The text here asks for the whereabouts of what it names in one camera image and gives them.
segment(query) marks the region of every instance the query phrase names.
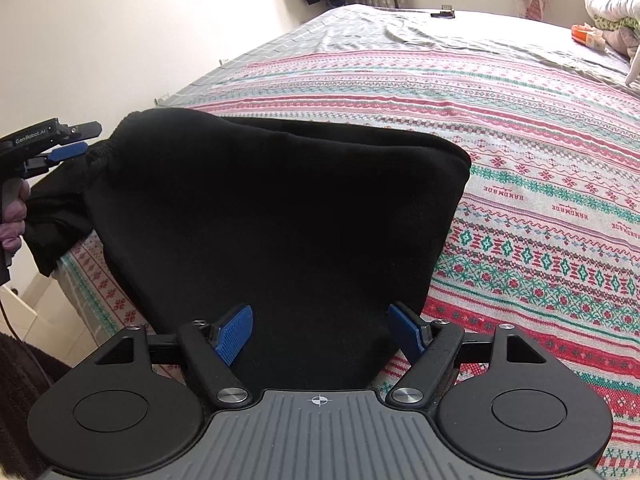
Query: blue gripper pad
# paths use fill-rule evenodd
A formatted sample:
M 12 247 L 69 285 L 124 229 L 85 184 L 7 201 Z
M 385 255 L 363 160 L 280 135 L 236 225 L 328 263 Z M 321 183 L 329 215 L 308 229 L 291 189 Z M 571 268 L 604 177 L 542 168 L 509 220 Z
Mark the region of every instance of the blue gripper pad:
M 229 366 L 238 352 L 249 339 L 254 329 L 254 311 L 245 305 L 233 316 L 218 333 L 216 353 Z
M 89 145 L 86 142 L 74 142 L 73 144 L 68 144 L 66 146 L 60 146 L 55 150 L 52 150 L 51 153 L 47 156 L 47 158 L 51 162 L 61 162 L 63 160 L 67 160 L 68 158 L 73 158 L 78 155 L 82 155 Z
M 420 328 L 414 324 L 396 305 L 389 305 L 386 311 L 386 323 L 391 339 L 402 350 L 406 359 L 413 365 L 424 352 Z

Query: silver bolt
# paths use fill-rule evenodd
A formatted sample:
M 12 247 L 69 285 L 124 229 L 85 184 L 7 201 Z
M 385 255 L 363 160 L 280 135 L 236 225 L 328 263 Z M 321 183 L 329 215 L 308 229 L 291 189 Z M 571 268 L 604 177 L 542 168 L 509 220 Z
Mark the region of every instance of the silver bolt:
M 216 397 L 225 404 L 237 404 L 246 400 L 248 396 L 247 391 L 242 388 L 222 388 Z
M 417 388 L 398 388 L 394 390 L 391 397 L 395 402 L 415 404 L 416 402 L 420 402 L 424 396 Z

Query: human hand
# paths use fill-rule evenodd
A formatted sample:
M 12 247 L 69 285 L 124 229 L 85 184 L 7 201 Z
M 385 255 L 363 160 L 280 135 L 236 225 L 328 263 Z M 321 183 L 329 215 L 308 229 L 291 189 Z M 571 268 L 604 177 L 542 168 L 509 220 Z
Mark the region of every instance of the human hand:
M 2 248 L 10 254 L 15 254 L 22 246 L 20 236 L 24 233 L 24 219 L 27 216 L 27 206 L 24 201 L 29 197 L 29 193 L 29 183 L 23 180 L 18 198 L 6 206 L 2 215 L 0 242 L 2 242 Z

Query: black cable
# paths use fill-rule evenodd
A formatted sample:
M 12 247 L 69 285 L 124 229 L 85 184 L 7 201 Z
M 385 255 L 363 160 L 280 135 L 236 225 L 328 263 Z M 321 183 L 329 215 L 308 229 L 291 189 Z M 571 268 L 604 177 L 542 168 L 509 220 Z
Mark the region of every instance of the black cable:
M 38 367 L 38 370 L 40 370 L 40 373 L 42 374 L 42 376 L 45 378 L 45 380 L 47 381 L 47 384 L 49 386 L 53 386 L 53 381 L 51 380 L 51 378 L 47 375 L 47 373 L 44 371 L 44 368 L 40 365 L 40 362 L 38 361 L 38 359 L 36 358 L 35 355 L 33 355 L 33 352 L 31 351 L 31 349 L 27 346 L 27 343 L 25 343 L 22 339 L 20 339 L 17 335 L 17 333 L 15 333 L 14 327 L 11 326 L 11 323 L 9 323 L 9 318 L 6 316 L 6 312 L 4 310 L 4 305 L 2 304 L 2 300 L 0 300 L 0 310 L 2 310 L 2 317 L 4 317 L 4 322 L 6 323 L 6 325 L 9 327 L 9 330 L 11 332 L 11 334 L 20 342 L 20 345 L 22 346 L 22 348 L 24 349 L 25 352 L 27 352 L 28 356 L 31 358 L 31 360 L 36 364 L 36 366 Z

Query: bed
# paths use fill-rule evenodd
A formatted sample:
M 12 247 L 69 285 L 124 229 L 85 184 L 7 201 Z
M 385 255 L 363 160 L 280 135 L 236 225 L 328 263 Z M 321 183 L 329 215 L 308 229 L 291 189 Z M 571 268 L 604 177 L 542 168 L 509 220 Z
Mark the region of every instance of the bed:
M 640 472 L 640 86 L 624 86 L 627 72 L 616 54 L 544 23 L 349 6 L 160 106 L 404 128 L 464 148 L 471 178 L 423 316 L 472 332 L 523 327 L 608 402 L 614 433 L 599 471 L 618 478 Z M 95 232 L 55 277 L 99 344 L 146 323 Z M 398 354 L 376 386 L 386 392 L 407 368 Z

